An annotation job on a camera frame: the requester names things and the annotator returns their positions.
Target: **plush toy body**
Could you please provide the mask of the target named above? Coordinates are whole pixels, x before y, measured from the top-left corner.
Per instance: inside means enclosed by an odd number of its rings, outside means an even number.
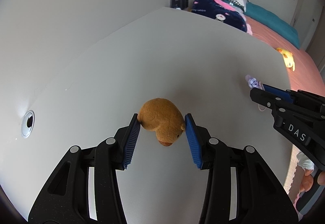
[[[287,68],[292,67],[292,71],[294,71],[295,70],[295,62],[294,62],[294,57],[292,55],[292,52],[284,50],[282,48],[277,48],[277,51],[282,54],[285,66]]]
[[[144,103],[139,111],[138,121],[146,130],[155,131],[163,146],[173,144],[185,130],[181,112],[164,98],[155,98]]]

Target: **power outlet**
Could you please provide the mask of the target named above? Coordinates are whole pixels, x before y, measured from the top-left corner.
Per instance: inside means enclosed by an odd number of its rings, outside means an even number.
[[[170,7],[184,10],[189,7],[189,0],[170,0]]]

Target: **table surface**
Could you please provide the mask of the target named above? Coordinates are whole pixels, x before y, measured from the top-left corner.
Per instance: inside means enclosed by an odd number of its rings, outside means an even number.
[[[273,129],[270,110],[260,112],[250,100],[246,74],[290,88],[281,54],[258,39],[189,12],[149,13],[92,45],[48,83],[30,107],[30,137],[4,143],[1,185],[27,218],[70,146],[89,148],[114,136],[156,97],[192,113],[228,146],[254,146],[283,184],[292,145]],[[117,173],[126,219],[198,223],[207,176],[194,165],[185,133],[164,147],[142,128],[132,163]]]

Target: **yellow toy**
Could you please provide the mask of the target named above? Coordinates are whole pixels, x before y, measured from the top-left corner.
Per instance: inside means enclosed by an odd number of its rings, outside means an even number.
[[[185,130],[181,112],[164,98],[155,98],[144,103],[139,111],[138,121],[146,130],[155,131],[163,146],[173,144]]]
[[[292,52],[287,51],[287,50],[282,49],[282,48],[277,48],[277,51],[282,54],[285,66],[287,68],[292,67],[292,71],[294,71],[295,70],[295,62],[294,62],[294,57],[292,55]]]

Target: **orange bedspread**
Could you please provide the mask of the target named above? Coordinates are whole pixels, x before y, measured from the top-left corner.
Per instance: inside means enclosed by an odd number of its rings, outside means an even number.
[[[325,96],[325,85],[321,75],[311,59],[303,50],[298,50],[285,38],[274,32],[267,26],[247,17],[247,22],[251,25],[253,36],[266,42],[274,49],[283,48],[291,51],[294,55],[295,71],[287,68],[290,86],[292,90],[304,90],[311,93]]]

